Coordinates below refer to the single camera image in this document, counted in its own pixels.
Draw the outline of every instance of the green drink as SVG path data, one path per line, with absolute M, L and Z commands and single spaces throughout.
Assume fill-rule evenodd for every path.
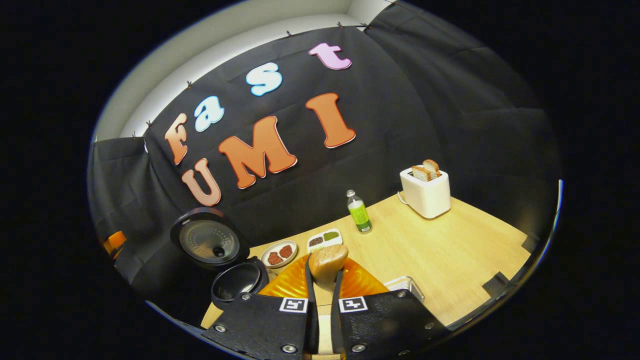
M 347 191 L 347 208 L 351 213 L 353 221 L 356 223 L 358 230 L 361 233 L 366 233 L 371 230 L 371 220 L 369 220 L 369 214 L 364 206 L 364 201 L 356 196 L 353 190 Z

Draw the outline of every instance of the blue letter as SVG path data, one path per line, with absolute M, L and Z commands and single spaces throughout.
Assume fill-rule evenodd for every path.
M 246 75 L 246 83 L 255 85 L 251 87 L 251 93 L 256 96 L 262 96 L 276 90 L 282 84 L 282 75 L 277 70 L 278 65 L 266 63 L 249 71 L 249 74 Z
M 209 96 L 200 102 L 196 107 L 196 111 L 193 112 L 193 116 L 198 117 L 196 119 L 196 130 L 199 132 L 205 131 L 209 125 L 220 121 L 224 114 L 225 109 L 220 107 L 218 97 Z

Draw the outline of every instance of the orange letter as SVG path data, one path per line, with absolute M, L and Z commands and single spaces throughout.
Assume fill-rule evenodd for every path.
M 184 130 L 184 124 L 187 122 L 187 115 L 180 114 L 173 122 L 169 130 L 164 134 L 164 139 L 169 142 L 171 151 L 173 152 L 173 162 L 178 165 L 187 154 L 186 145 L 182 145 L 180 141 L 187 141 L 187 132 Z
M 193 194 L 193 196 L 195 196 L 198 202 L 200 202 L 204 206 L 214 206 L 215 204 L 220 202 L 222 194 L 220 193 L 220 188 L 218 188 L 218 183 L 216 183 L 216 180 L 213 178 L 211 172 L 209 171 L 209 168 L 207 167 L 207 159 L 202 158 L 198 160 L 194 167 L 196 168 L 196 171 L 201 173 L 202 177 L 204 177 L 204 181 L 206 181 L 207 185 L 209 185 L 211 193 L 209 195 L 206 195 L 202 191 L 200 185 L 196 183 L 193 170 L 187 170 L 182 175 L 182 182 L 187 184 L 189 190 L 191 190 L 191 193 Z
M 335 102 L 338 101 L 338 94 L 332 92 L 318 95 L 307 101 L 307 109 L 316 112 L 320 123 L 324 129 L 326 139 L 324 146 L 329 149 L 344 145 L 356 137 L 356 132 L 347 127 Z
M 275 116 L 268 116 L 253 125 L 253 147 L 236 136 L 227 138 L 218 146 L 218 150 L 229 158 L 238 177 L 240 189 L 248 188 L 255 183 L 255 176 L 250 175 L 246 168 L 260 177 L 267 176 L 265 155 L 269 159 L 269 171 L 273 174 L 290 168 L 298 162 L 298 159 L 289 154 L 284 147 L 280 134 L 276 130 L 277 122 L 278 119 Z

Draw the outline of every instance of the white wall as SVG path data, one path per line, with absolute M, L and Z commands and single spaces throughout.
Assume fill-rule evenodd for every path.
M 187 85 L 253 47 L 319 28 L 369 23 L 385 0 L 249 0 L 211 15 L 147 56 L 116 89 L 94 140 L 142 135 Z

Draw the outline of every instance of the wooden table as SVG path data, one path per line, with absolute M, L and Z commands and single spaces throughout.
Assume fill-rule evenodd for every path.
M 382 283 L 410 276 L 424 294 L 424 305 L 444 325 L 449 325 L 484 304 L 489 294 L 482 285 L 497 272 L 511 279 L 529 253 L 521 246 L 526 235 L 484 211 L 451 198 L 451 209 L 434 219 L 425 219 L 393 195 L 367 207 L 373 229 L 358 232 L 350 215 L 283 240 L 298 244 L 296 258 L 307 253 L 308 239 L 337 228 L 349 257 L 360 263 Z M 260 256 L 270 245 L 252 247 Z M 279 274 L 287 266 L 273 269 Z M 332 294 L 317 286 L 316 301 L 323 331 L 330 313 Z M 201 326 L 209 328 L 222 314 L 209 306 Z

